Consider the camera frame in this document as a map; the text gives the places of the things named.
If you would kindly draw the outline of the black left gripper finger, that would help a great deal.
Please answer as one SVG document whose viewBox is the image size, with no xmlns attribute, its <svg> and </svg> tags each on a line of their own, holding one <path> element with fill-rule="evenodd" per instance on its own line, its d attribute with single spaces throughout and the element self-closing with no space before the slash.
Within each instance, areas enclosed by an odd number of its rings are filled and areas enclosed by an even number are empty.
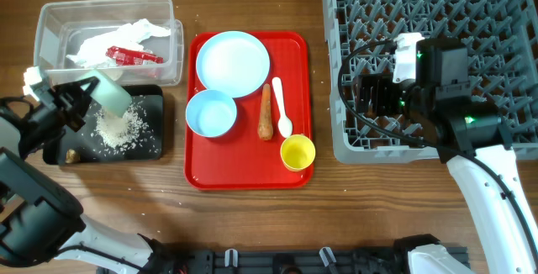
<svg viewBox="0 0 538 274">
<path fill-rule="evenodd" d="M 91 97 L 92 93 L 97 89 L 100 80 L 96 76 L 73 82 L 73 86 L 77 88 L 82 97 Z"/>
<path fill-rule="evenodd" d="M 89 109 L 90 102 L 75 103 L 64 110 L 66 126 L 72 131 L 79 131 L 84 125 L 84 117 Z"/>
</svg>

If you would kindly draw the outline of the green bowl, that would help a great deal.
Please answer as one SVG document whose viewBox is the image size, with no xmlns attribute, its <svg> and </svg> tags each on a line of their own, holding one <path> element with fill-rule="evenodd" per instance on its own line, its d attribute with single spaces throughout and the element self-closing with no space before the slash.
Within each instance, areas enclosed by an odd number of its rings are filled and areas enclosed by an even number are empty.
<svg viewBox="0 0 538 274">
<path fill-rule="evenodd" d="M 101 71 L 91 70 L 78 77 L 77 80 L 81 82 L 91 77 L 98 79 L 97 86 L 90 94 L 92 99 L 110 113 L 115 114 L 117 117 L 122 117 L 132 102 L 131 95 Z"/>
</svg>

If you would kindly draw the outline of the brown food scrap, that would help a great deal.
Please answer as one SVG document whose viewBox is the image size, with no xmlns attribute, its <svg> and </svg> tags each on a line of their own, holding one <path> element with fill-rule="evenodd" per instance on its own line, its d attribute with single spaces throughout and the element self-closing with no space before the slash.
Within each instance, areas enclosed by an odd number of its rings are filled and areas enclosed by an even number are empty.
<svg viewBox="0 0 538 274">
<path fill-rule="evenodd" d="M 66 152 L 66 158 L 65 158 L 66 164 L 75 164 L 75 163 L 78 163 L 80 160 L 81 160 L 81 155 L 76 150 L 69 149 Z"/>
</svg>

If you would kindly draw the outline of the pile of white rice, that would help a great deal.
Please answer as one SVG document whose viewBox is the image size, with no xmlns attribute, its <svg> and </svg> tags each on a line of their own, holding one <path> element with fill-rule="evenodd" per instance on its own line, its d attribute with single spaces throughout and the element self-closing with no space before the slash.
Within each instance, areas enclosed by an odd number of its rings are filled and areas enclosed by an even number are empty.
<svg viewBox="0 0 538 274">
<path fill-rule="evenodd" d="M 106 149 L 134 149 L 142 141 L 142 136 L 150 131 L 146 119 L 146 111 L 140 103 L 131 103 L 126 112 L 117 116 L 108 110 L 99 109 L 94 115 L 96 127 L 93 132 L 101 138 L 102 146 Z"/>
</svg>

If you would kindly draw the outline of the white paper napkin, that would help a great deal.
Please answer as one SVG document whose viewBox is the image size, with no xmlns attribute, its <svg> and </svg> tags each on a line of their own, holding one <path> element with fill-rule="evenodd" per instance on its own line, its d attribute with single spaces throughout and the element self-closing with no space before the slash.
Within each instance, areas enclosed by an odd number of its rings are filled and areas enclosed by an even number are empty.
<svg viewBox="0 0 538 274">
<path fill-rule="evenodd" d="M 169 28 L 154 25 L 144 18 L 132 24 L 124 24 L 114 31 L 84 40 L 78 52 L 75 55 L 66 55 L 66 58 L 82 68 L 115 67 L 117 66 L 115 61 L 105 55 L 109 47 L 118 46 L 162 57 L 153 50 L 144 47 L 142 42 L 152 38 L 160 39 L 170 36 L 171 30 Z"/>
</svg>

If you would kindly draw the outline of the yellow plastic cup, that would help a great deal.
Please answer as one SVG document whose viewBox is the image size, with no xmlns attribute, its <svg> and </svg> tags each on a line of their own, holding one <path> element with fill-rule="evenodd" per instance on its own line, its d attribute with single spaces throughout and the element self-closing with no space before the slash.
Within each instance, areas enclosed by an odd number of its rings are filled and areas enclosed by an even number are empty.
<svg viewBox="0 0 538 274">
<path fill-rule="evenodd" d="M 282 142 L 280 156 L 289 171 L 302 171 L 314 163 L 316 149 L 309 137 L 293 134 Z"/>
</svg>

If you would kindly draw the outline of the orange carrot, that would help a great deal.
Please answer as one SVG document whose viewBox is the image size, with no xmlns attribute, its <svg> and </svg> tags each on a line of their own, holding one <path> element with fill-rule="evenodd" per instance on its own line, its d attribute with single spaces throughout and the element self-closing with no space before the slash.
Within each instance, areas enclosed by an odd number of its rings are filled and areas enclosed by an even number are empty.
<svg viewBox="0 0 538 274">
<path fill-rule="evenodd" d="M 272 107 L 271 107 L 271 87 L 264 84 L 261 94 L 260 118 L 257 133 L 261 140 L 268 141 L 273 136 Z"/>
</svg>

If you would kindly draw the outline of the small light blue bowl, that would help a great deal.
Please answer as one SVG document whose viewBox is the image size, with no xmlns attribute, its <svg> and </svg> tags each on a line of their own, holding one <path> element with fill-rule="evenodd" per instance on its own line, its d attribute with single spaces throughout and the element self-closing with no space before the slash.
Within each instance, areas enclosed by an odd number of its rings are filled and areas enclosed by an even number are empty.
<svg viewBox="0 0 538 274">
<path fill-rule="evenodd" d="M 217 90 L 196 93 L 187 103 L 186 122 L 195 134 L 216 138 L 235 124 L 237 107 L 232 97 Z"/>
</svg>

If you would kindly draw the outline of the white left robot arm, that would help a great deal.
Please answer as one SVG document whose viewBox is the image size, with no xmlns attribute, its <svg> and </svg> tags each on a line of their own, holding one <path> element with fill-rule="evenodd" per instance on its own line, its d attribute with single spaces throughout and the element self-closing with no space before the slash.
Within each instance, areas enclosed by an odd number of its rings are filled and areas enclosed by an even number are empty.
<svg viewBox="0 0 538 274">
<path fill-rule="evenodd" d="M 126 234 L 84 215 L 64 187 L 26 162 L 29 154 L 78 131 L 91 102 L 124 113 L 130 95 L 104 76 L 52 87 L 44 78 L 26 84 L 39 105 L 19 117 L 1 100 L 1 263 L 12 268 L 53 259 L 92 264 L 100 273 L 186 273 L 187 259 L 142 234 Z"/>
</svg>

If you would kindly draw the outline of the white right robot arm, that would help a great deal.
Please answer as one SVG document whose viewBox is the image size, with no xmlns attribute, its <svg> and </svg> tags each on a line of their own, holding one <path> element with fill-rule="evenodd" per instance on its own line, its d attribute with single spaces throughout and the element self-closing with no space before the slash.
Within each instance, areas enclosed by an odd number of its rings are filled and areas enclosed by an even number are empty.
<svg viewBox="0 0 538 274">
<path fill-rule="evenodd" d="M 391 50 L 391 75 L 356 76 L 348 111 L 390 138 L 437 151 L 466 200 L 492 273 L 537 271 L 537 223 L 526 200 L 512 136 L 498 107 L 476 102 L 460 40 L 419 33 L 369 42 L 351 60 L 378 46 Z"/>
</svg>

